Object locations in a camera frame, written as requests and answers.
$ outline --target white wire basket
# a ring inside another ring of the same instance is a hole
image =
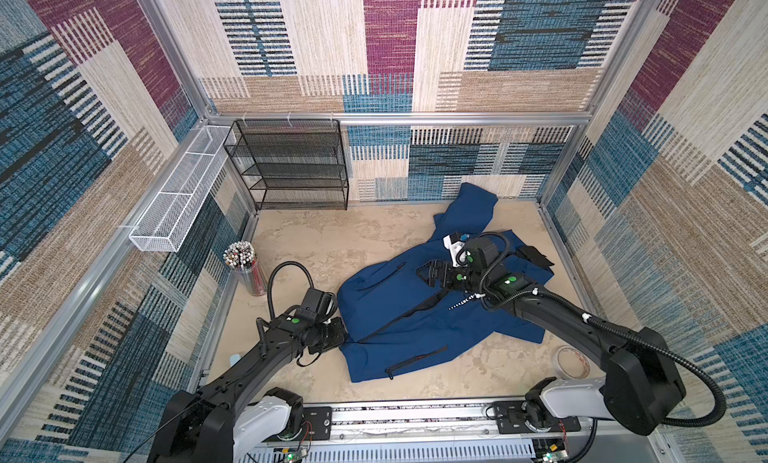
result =
[[[131,230],[130,241],[137,248],[179,250],[224,166],[224,142],[235,143],[230,127],[208,125],[197,134]]]

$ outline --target jacket pocket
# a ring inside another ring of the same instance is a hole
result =
[[[400,321],[401,319],[404,319],[404,318],[408,318],[409,316],[413,316],[413,314],[414,314],[414,313],[416,313],[416,312],[420,312],[420,311],[426,311],[426,310],[428,310],[428,309],[432,309],[432,308],[435,308],[435,307],[437,306],[437,304],[438,304],[438,303],[440,303],[440,301],[441,301],[443,298],[445,298],[445,297],[446,297],[446,295],[447,295],[447,294],[448,294],[450,291],[451,291],[451,290],[449,290],[449,289],[446,289],[446,288],[443,288],[443,289],[441,289],[439,292],[437,292],[437,293],[435,293],[434,295],[430,296],[429,298],[425,299],[425,300],[424,300],[423,302],[421,302],[420,304],[418,304],[418,305],[416,305],[415,307],[411,308],[410,310],[408,310],[408,311],[407,311],[407,312],[405,312],[404,314],[402,314],[402,315],[398,316],[397,318],[395,318],[394,320],[392,320],[392,321],[391,321],[391,322],[389,322],[388,324],[386,324],[386,325],[382,326],[382,327],[381,327],[381,328],[379,328],[377,331],[375,331],[375,332],[371,333],[370,335],[368,335],[368,336],[366,336],[365,338],[361,339],[361,340],[360,340],[359,342],[357,342],[357,343],[365,343],[365,342],[367,342],[369,339],[373,338],[374,336],[376,336],[376,335],[378,335],[378,334],[380,334],[380,333],[383,333],[383,332],[384,332],[384,330],[386,330],[386,329],[387,329],[387,328],[389,328],[390,326],[394,325],[395,323],[397,323],[397,322],[398,322],[398,321]]]
[[[419,360],[423,360],[425,358],[429,358],[430,356],[437,355],[438,353],[443,353],[448,349],[448,345],[443,346],[442,348],[439,348],[435,350],[434,352],[425,353],[424,355],[416,355],[412,358],[408,358],[404,362],[395,363],[394,365],[390,366],[389,368],[385,368],[384,372],[387,376],[389,376],[389,379],[395,379],[394,373],[400,369],[406,368],[408,365],[412,365],[413,363],[418,362]]]
[[[406,266],[406,263],[408,263],[408,262],[405,262],[405,261],[404,261],[404,262],[400,263],[400,264],[397,266],[397,268],[395,268],[395,271],[391,272],[389,275],[385,276],[384,278],[381,278],[379,281],[377,281],[377,282],[376,282],[376,283],[374,283],[373,285],[370,285],[370,286],[366,286],[365,288],[360,288],[360,289],[358,289],[358,291],[364,291],[364,290],[367,290],[367,289],[371,289],[371,288],[374,288],[374,287],[376,287],[376,286],[378,286],[378,285],[381,285],[382,283],[386,282],[388,279],[390,279],[390,278],[392,278],[393,276],[397,275],[397,272],[398,272],[398,271],[400,271],[400,270],[402,269],[402,267],[403,267],[403,266]]]

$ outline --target beige work surface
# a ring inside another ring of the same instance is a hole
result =
[[[347,211],[266,210],[261,212],[256,226],[254,247],[266,276],[278,263],[292,259],[310,270],[316,288],[336,293],[347,278],[364,266],[390,259],[425,242],[435,229],[432,215],[447,206],[446,203],[359,206]],[[554,277],[546,286],[580,304],[535,203],[500,200],[486,229],[513,230],[526,244],[537,247],[555,263]],[[300,269],[282,269],[273,289],[277,314],[301,303],[305,291],[306,278]],[[231,355],[244,355],[259,341],[257,316],[269,319],[266,297],[248,295],[238,285],[216,350],[212,378],[229,368]],[[541,345],[494,333],[451,362],[398,375],[394,380],[361,383],[350,381],[344,356],[334,349],[307,368],[290,363],[277,372],[265,391],[279,386],[310,402],[522,395],[541,379],[554,376],[552,353],[563,344],[549,332]],[[302,362],[309,362],[308,356]]]

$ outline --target blue jacket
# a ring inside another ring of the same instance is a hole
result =
[[[426,243],[389,261],[367,266],[339,289],[339,309],[350,334],[341,347],[352,381],[393,378],[448,362],[497,331],[541,343],[544,330],[504,311],[488,312],[478,302],[448,311],[466,297],[433,288],[417,275],[432,259],[450,261],[442,238],[453,232],[481,233],[493,217],[494,194],[464,183],[444,214],[435,215],[435,233]],[[514,248],[524,245],[504,232]],[[504,266],[537,283],[552,277],[526,259],[508,257]]]

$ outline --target wire mesh organizer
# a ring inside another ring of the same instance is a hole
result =
[[[224,143],[234,141],[230,127],[209,125],[200,130],[131,230],[129,238],[137,248],[179,250],[224,166]]]
[[[350,179],[336,120],[238,120],[224,149],[259,210],[346,210]]]

